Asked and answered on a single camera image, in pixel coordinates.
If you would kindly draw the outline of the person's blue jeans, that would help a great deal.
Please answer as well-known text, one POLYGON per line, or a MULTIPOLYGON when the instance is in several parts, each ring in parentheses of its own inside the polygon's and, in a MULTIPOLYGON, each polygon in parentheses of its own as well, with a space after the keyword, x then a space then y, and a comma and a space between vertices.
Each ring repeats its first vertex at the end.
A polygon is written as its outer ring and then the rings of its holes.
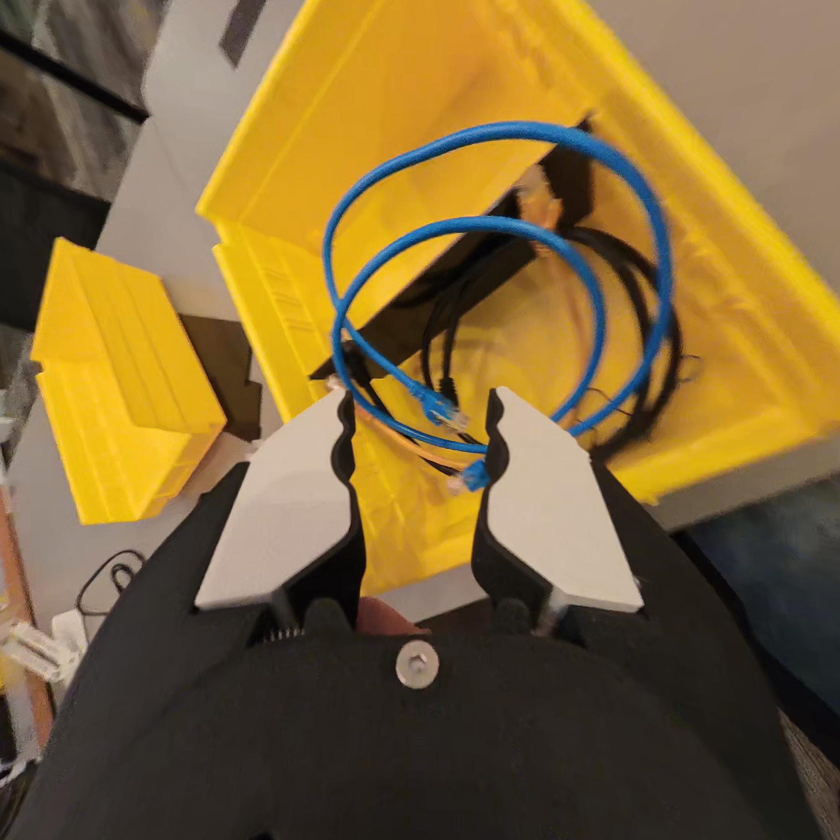
POLYGON ((838 476, 688 534, 739 598, 762 647, 838 711, 838 476))

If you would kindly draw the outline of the yellow plastic bin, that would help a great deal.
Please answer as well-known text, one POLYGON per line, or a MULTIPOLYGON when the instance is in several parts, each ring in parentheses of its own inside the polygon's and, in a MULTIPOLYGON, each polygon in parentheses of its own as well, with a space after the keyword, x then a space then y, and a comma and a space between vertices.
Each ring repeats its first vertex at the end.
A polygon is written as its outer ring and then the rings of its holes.
MULTIPOLYGON (((653 502, 838 432, 838 299, 690 122, 583 2, 306 2, 239 123, 197 212, 281 417, 324 395, 334 309, 324 228, 342 196, 392 157, 501 120, 574 125, 635 163, 668 220, 675 314, 690 355, 648 440, 612 462, 653 502)), ((548 152, 498 142, 389 177, 334 238, 346 290, 392 241, 490 209, 548 152)), ((577 386, 592 310, 559 260, 520 270, 458 330, 454 370, 469 431, 489 389, 545 414, 577 386)), ((353 436, 367 567, 378 595, 469 562, 478 493, 361 418, 353 436)))
POLYGON ((157 516, 227 423, 162 280, 66 238, 31 354, 83 525, 157 516))

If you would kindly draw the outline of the small white desk stand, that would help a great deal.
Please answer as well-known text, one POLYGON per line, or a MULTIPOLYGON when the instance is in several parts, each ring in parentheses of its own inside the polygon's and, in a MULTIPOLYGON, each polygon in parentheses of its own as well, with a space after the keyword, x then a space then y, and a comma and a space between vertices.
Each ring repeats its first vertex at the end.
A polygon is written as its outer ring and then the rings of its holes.
POLYGON ((5 628, 2 656, 52 686, 68 686, 88 650, 88 635, 78 609, 53 617, 50 632, 17 620, 5 628))

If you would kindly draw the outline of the brown wooden desk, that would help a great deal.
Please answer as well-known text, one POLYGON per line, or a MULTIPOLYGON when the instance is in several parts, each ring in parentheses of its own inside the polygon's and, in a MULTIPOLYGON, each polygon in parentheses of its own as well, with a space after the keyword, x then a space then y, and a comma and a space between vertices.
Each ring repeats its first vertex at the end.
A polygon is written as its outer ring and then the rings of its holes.
MULTIPOLYGON (((2 632, 8 624, 35 624, 32 598, 26 579, 23 556, 14 528, 8 489, 1 489, 2 593, 7 605, 2 609, 2 632)), ((41 753, 49 740, 54 720, 49 685, 13 660, 2 663, 7 700, 12 710, 19 752, 30 758, 41 753)))

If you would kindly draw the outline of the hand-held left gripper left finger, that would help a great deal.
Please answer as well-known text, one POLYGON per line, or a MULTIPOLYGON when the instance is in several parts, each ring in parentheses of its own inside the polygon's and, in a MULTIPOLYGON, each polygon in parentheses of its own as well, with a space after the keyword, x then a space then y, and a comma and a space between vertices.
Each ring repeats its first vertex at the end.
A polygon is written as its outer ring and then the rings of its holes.
POLYGON ((352 395, 331 391, 259 444, 194 605, 202 613, 267 605, 301 626, 329 600, 358 621, 366 570, 355 470, 352 395))

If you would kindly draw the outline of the black tape strip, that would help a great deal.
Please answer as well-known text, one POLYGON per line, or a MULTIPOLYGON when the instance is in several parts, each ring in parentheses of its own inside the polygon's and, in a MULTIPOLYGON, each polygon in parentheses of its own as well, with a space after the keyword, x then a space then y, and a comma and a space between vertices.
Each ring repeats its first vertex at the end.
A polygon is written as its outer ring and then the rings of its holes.
POLYGON ((237 68, 267 1, 236 1, 231 9, 218 47, 232 68, 237 68))

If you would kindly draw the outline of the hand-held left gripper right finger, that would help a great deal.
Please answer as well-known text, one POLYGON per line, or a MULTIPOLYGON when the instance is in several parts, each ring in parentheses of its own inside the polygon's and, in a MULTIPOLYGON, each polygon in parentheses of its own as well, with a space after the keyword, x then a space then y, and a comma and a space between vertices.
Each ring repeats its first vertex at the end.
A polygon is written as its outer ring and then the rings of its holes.
POLYGON ((511 389, 489 394, 470 567, 495 603, 520 602, 549 634, 572 607, 636 614, 640 588, 592 460, 574 437, 511 389))

